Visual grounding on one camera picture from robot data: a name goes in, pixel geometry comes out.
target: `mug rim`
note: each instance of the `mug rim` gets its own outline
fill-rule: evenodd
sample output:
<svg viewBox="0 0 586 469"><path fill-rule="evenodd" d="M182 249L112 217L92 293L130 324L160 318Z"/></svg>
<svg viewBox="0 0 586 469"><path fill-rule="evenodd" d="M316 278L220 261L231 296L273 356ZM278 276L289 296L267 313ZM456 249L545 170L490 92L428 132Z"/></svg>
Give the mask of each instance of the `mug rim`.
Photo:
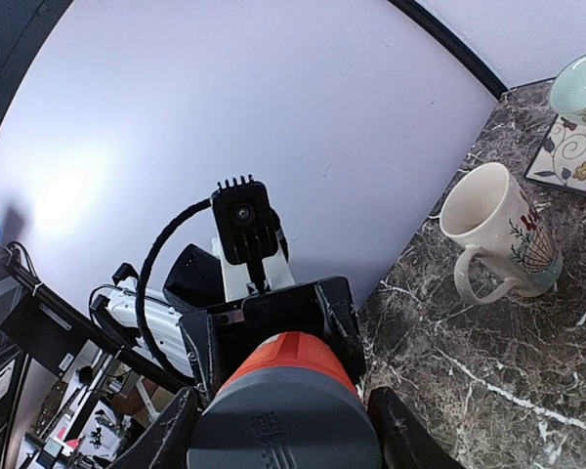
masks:
<svg viewBox="0 0 586 469"><path fill-rule="evenodd" d="M488 216L481 222L479 223L476 227L471 228L470 230L468 230L467 232L464 233L459 233L459 234L453 234L450 233L448 230L445 229L444 226L444 218L445 218L445 207L447 206L447 202L451 199L451 197L453 196L454 192L461 186L464 186L465 184L467 184L467 181L469 179L472 179L473 177L475 177L474 175L476 173L478 173L482 168L485 167L491 167L491 166L496 166L496 167L501 167L504 171L504 176L505 176L505 187L504 187L504 191L501 194L501 196L499 197L499 200L497 201L497 205L495 205L495 208L488 214ZM440 230L442 231L442 233L451 238L451 239L461 239L467 236L472 235L473 233L477 232L478 230L480 230L482 227L484 227L485 225L488 224L488 222L494 218L497 213L499 212L499 209L501 207L501 204L503 203L503 201L506 199L507 195L508 195L508 190L510 189L510 171L508 171L508 168L506 166L504 166L503 164L497 162L497 161L491 161L489 163L485 163L482 164L480 166L478 166L477 168L471 170L469 172L469 174L467 174L464 178L462 178L460 181L458 181L458 184L456 184L453 189L449 192L449 195L447 196L447 198L445 199L445 201L442 203L442 209L440 210L440 214L439 214L439 225L440 225Z"/></svg>
<svg viewBox="0 0 586 469"><path fill-rule="evenodd" d="M579 56L576 59L573 59L573 61L569 62L568 64L565 65L565 67L560 71L560 73L558 73L558 75L556 75L556 78L554 78L554 81L551 85L551 89L549 90L549 96L548 96L548 101L549 101L549 106L551 106L551 108L558 114L560 115L569 115L569 114L577 114L579 112L583 112L586 110L586 107L582 107L580 109L575 109L575 110L566 110L565 112L562 112L560 110L558 110L554 105L553 105L553 101L552 101L552 97L554 95L554 92L557 91L556 89L556 84L560 84L560 77L565 74L568 73L568 71L575 65L577 64L579 61L581 61L582 59L586 59L586 54L584 54L583 56Z"/></svg>

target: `dark marble surface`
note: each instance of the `dark marble surface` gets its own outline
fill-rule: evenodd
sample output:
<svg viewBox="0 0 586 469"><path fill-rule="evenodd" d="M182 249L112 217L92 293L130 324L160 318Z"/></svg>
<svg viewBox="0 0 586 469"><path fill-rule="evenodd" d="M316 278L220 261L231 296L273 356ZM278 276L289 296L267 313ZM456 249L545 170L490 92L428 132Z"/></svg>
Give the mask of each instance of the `dark marble surface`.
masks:
<svg viewBox="0 0 586 469"><path fill-rule="evenodd" d="M562 247L556 289L463 303L453 284L460 248L439 228L443 196L360 313L365 391L393 387L469 469L586 469L586 197L523 179L554 118L550 85L501 99L445 195L480 164L508 166ZM481 295L496 282L478 263L472 278Z"/></svg>

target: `floral coaster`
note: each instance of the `floral coaster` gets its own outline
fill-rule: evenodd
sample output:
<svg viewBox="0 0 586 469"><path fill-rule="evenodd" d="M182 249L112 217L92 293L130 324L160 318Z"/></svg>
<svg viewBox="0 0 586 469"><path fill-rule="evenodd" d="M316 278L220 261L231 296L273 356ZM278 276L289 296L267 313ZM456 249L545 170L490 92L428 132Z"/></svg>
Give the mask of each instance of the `floral coaster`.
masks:
<svg viewBox="0 0 586 469"><path fill-rule="evenodd" d="M527 167L525 178L586 195L586 126L558 116Z"/></svg>

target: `mug handle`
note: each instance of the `mug handle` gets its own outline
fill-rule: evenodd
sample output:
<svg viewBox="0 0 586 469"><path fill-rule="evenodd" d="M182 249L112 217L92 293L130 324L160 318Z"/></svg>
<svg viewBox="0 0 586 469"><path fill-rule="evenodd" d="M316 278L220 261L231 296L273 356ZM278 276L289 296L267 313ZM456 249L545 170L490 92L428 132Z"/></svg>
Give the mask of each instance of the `mug handle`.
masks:
<svg viewBox="0 0 586 469"><path fill-rule="evenodd" d="M486 251L481 246L467 246L462 254L460 254L456 262L456 267L453 270L453 281L456 284L458 293L463 300L472 305L488 305L493 303L519 284L519 281L515 278L506 278L492 293L483 298L477 296L469 280L469 266L474 257L482 256L485 253Z"/></svg>

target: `yellow flower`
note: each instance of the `yellow flower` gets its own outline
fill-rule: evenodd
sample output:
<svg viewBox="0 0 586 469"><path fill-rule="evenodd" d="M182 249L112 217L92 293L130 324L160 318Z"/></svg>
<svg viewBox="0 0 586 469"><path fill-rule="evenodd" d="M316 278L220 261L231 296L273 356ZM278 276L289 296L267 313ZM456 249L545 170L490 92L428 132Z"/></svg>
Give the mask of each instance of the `yellow flower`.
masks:
<svg viewBox="0 0 586 469"><path fill-rule="evenodd" d="M575 174L573 174L573 178L579 179L580 181L584 181L586 179L586 161L581 166L577 166L575 169Z"/></svg>

